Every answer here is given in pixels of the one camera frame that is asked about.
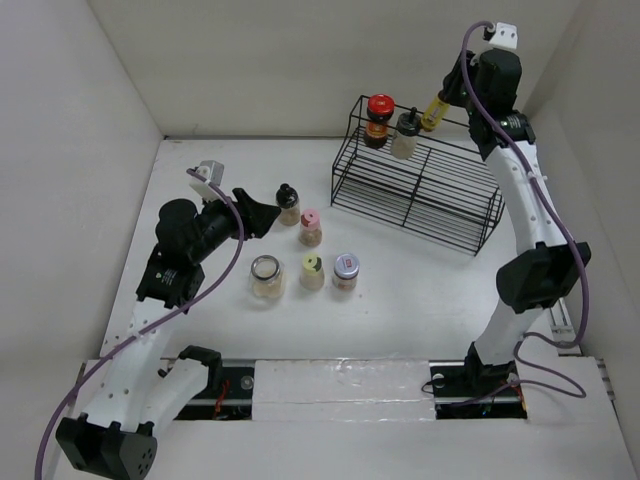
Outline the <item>yellow oil bottle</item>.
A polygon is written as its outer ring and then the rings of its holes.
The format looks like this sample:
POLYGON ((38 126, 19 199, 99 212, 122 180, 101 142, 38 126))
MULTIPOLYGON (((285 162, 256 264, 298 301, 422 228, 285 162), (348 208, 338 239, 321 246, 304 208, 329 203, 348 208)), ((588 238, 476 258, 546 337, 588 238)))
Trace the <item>yellow oil bottle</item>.
POLYGON ((449 106, 444 92, 438 92, 421 117, 422 129, 426 132, 434 131, 446 115, 449 106))

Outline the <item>black cap seasoning jar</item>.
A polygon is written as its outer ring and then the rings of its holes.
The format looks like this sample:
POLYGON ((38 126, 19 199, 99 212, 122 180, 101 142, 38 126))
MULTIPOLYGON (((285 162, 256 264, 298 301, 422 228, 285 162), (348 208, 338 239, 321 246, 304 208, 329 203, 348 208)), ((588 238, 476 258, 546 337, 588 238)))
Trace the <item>black cap seasoning jar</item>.
POLYGON ((391 154, 400 160, 409 159, 415 151, 420 130, 420 115, 416 107, 400 114, 392 138, 391 154))

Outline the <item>red cap sauce bottle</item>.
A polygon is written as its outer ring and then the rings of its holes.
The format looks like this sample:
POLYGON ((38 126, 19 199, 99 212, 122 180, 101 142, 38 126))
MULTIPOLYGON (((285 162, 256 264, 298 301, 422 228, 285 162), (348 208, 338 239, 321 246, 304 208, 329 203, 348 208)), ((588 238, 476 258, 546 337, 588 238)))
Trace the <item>red cap sauce bottle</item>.
POLYGON ((372 95, 367 101, 367 124, 364 143, 372 149, 382 148, 388 140, 388 122, 394 114, 395 102, 386 94, 372 95))

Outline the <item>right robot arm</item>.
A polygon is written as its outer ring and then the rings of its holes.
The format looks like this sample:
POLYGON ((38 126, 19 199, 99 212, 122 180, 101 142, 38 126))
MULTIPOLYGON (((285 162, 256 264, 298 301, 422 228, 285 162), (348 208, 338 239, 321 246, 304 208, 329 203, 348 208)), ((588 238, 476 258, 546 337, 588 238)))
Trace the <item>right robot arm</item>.
POLYGON ((464 404, 523 384, 515 367, 524 341, 536 335, 532 325, 575 284, 588 287, 590 247, 560 220, 537 164, 533 128, 514 107, 521 74, 510 50, 463 48, 443 83, 446 103, 467 112, 470 137, 498 183, 516 240, 515 258, 496 274, 494 313, 462 368, 430 382, 437 393, 456 388, 464 404))

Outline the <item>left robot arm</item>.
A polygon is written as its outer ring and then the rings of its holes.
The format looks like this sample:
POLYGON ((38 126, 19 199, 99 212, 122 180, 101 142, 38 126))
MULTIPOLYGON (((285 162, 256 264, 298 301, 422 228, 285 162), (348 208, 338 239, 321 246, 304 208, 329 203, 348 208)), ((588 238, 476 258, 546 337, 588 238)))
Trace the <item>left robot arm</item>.
POLYGON ((176 199, 161 207, 128 337, 116 346, 93 399, 56 430, 74 469, 105 479, 145 478, 167 426, 197 394, 212 396, 222 387, 221 355, 208 348, 189 345, 167 373, 159 370, 205 279, 203 261, 228 239, 263 237, 280 215, 279 207, 241 188, 233 193, 230 204, 217 199, 197 207, 176 199))

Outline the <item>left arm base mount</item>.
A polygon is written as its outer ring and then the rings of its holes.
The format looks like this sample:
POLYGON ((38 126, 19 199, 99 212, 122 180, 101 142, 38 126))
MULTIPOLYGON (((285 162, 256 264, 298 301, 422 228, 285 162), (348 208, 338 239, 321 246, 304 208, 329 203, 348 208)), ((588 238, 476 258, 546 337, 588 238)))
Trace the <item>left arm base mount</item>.
POLYGON ((225 364, 216 390, 206 389, 176 415, 181 421, 243 421, 252 418, 255 365, 225 364))

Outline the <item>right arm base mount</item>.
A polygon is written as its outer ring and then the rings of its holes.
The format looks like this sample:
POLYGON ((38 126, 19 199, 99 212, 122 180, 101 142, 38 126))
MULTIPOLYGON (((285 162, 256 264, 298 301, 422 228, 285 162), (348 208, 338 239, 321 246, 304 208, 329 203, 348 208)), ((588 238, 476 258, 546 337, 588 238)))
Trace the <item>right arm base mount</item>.
POLYGON ((433 361, 429 371, 421 391, 432 397, 437 420, 527 418, 521 390, 505 378, 474 385, 462 361, 433 361))

